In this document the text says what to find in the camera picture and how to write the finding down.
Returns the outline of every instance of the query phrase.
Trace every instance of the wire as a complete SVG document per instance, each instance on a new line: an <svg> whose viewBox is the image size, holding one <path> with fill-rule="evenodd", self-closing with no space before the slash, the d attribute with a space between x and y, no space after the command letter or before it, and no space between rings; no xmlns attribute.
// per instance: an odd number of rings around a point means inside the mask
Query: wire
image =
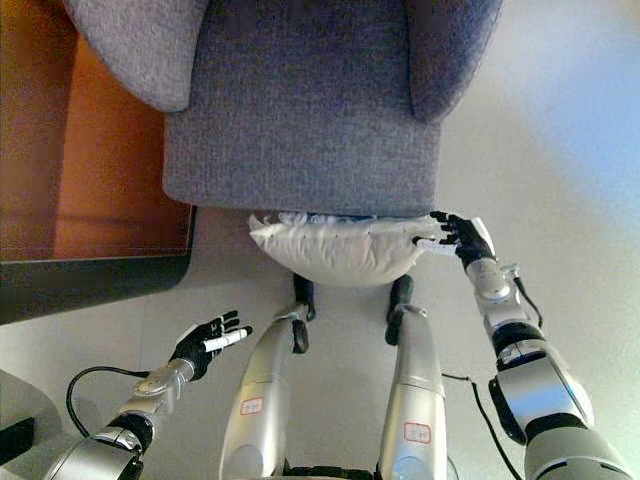
<svg viewBox="0 0 640 480"><path fill-rule="evenodd" d="M474 382L473 380L471 380L471 378L469 378L469 377L459 377L459 376L456 376L456 375L450 375L448 373L443 373L442 376L445 377L445 378L450 378L452 380L459 380L461 382L469 382L471 384L471 388L473 388L473 396L476 399L476 405L478 406L478 410L480 410L480 414L482 415L482 418L484 418L484 421L487 424L487 428L489 429L489 433L491 434L491 438L493 439L493 443L495 444L496 448L498 449L498 453L502 457L502 461L504 462L504 464L509 469L509 472L511 472L511 475L513 475L513 478L515 478L516 480L522 480L522 477L520 476L518 471L515 469L515 467L513 466L511 461L509 460L509 457L507 457L506 452L502 448L502 445L500 444L500 440L498 440L498 436L496 435L496 431L494 430L493 425L491 424L491 420L489 419L489 416L487 415L487 412L484 410L484 407L482 406L482 402L480 401L480 395L478 394L478 384L476 382Z"/></svg>
<svg viewBox="0 0 640 480"><path fill-rule="evenodd" d="M71 417L71 421L76 426L76 428L80 431L83 437L88 437L89 432L87 431L86 428L84 428L84 425L82 425L82 422L76 415L76 412L73 408L73 402L72 402L73 388L75 387L78 380L84 377L87 373L91 373L91 372L113 372L113 373L120 373L122 375L129 375L131 377L138 377L138 378L146 378L150 373L148 371L133 372L131 370L125 370L123 368L108 367L108 366L101 365L97 367L86 368L82 370L79 374L77 374L75 377L73 377L73 379L69 382L69 386L67 387L67 399L66 399L67 412L69 412L69 417Z"/></svg>
<svg viewBox="0 0 640 480"><path fill-rule="evenodd" d="M522 283L522 279L516 275L515 277L513 277L513 281L516 284L516 287L518 287L518 290L520 290L520 293L522 294L524 299L531 306L531 308L533 308L533 310L536 312L536 315L538 316L538 328L542 328L542 324L544 323L544 318L542 317L542 313L540 313L538 306L533 302L533 300L531 300L531 297L527 295L527 290L524 288L524 283Z"/></svg>
<svg viewBox="0 0 640 480"><path fill-rule="evenodd" d="M453 469L453 473L455 473L456 475L456 480L460 480L460 475L458 475L458 469L456 468L456 464L453 463L453 459L447 455L447 462L449 462L449 465L451 465L451 468Z"/></svg>

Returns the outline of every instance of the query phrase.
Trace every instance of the red label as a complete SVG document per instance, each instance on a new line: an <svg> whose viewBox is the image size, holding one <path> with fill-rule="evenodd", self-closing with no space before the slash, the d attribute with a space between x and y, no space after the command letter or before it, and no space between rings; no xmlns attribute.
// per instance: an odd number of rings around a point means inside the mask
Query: red label
<svg viewBox="0 0 640 480"><path fill-rule="evenodd" d="M242 402L240 406L240 415L255 415L262 411L262 404L264 400L262 397L250 398Z"/></svg>

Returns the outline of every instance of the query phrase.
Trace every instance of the gray armchair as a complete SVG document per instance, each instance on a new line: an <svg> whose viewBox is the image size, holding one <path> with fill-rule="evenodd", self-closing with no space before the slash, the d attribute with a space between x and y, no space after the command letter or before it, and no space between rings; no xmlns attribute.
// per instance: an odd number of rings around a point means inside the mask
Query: gray armchair
<svg viewBox="0 0 640 480"><path fill-rule="evenodd" d="M433 206L440 127L502 0L65 0L116 77L167 112L164 188L260 210Z"/></svg>

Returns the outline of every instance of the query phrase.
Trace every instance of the floor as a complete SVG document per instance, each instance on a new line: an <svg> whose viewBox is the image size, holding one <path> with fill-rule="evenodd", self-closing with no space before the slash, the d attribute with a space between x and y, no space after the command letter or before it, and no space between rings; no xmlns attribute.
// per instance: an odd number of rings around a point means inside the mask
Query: floor
<svg viewBox="0 0 640 480"><path fill-rule="evenodd" d="M482 216L500 259L522 266L546 316L548 339L591 396L599 432L640 472L640 169L630 164L640 155L632 135L640 108L629 107L640 106L640 92L629 87L640 83L640 71L628 63L640 59L640 15L623 0L591 3L587 9L578 0L507 2L485 61L446 122L438 203ZM540 25L544 36L536 36ZM587 44L593 46L588 55ZM611 90L601 68L613 68L616 59ZM565 88L576 75L593 81ZM621 114L612 116L618 107ZM255 334L185 391L146 455L143 476L215 477L251 347L292 296L289 273L251 244L247 217L201 209L192 266L171 291L0 329L0 369L48 399L41 408L55 435L44 439L41 458L76 438L64 412L73 372L105 363L159 366L187 326L238 308ZM429 257L411 274L443 369L481 384L498 425L486 391L494 356L460 265ZM317 288L311 348L292 365L292 464L375 466L395 358L384 343L387 296L388 287ZM131 380L107 375L78 388L89 430L108 421L130 392ZM445 387L449 453L460 478L510 478L470 388L450 381ZM522 471L523 449L499 436ZM18 462L0 478L36 478L45 463Z"/></svg>

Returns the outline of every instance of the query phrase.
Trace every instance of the white plastic bag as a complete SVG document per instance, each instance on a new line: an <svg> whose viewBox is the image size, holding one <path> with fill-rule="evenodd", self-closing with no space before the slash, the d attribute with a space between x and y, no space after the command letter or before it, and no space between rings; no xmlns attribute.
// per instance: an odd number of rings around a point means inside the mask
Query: white plastic bag
<svg viewBox="0 0 640 480"><path fill-rule="evenodd" d="M393 282L425 252L413 239L433 238L439 232L431 217L398 220L280 214L280 220L270 225L251 216L251 237L288 269L334 286Z"/></svg>

